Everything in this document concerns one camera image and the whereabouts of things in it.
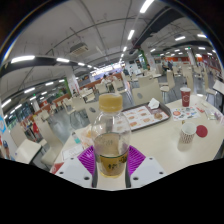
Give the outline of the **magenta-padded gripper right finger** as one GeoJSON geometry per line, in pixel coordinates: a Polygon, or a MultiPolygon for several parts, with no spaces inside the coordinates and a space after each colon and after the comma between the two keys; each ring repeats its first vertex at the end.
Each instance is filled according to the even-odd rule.
{"type": "Polygon", "coordinates": [[[127,188],[140,188],[166,176],[166,172],[154,157],[146,157],[130,146],[125,170],[127,188]]]}

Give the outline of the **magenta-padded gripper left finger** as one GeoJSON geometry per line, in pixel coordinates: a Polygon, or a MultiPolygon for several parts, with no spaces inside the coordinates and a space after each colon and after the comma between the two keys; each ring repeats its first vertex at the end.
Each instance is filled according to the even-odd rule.
{"type": "Polygon", "coordinates": [[[77,157],[67,159],[55,175],[84,188],[96,188],[98,173],[94,148],[90,146],[77,157]]]}

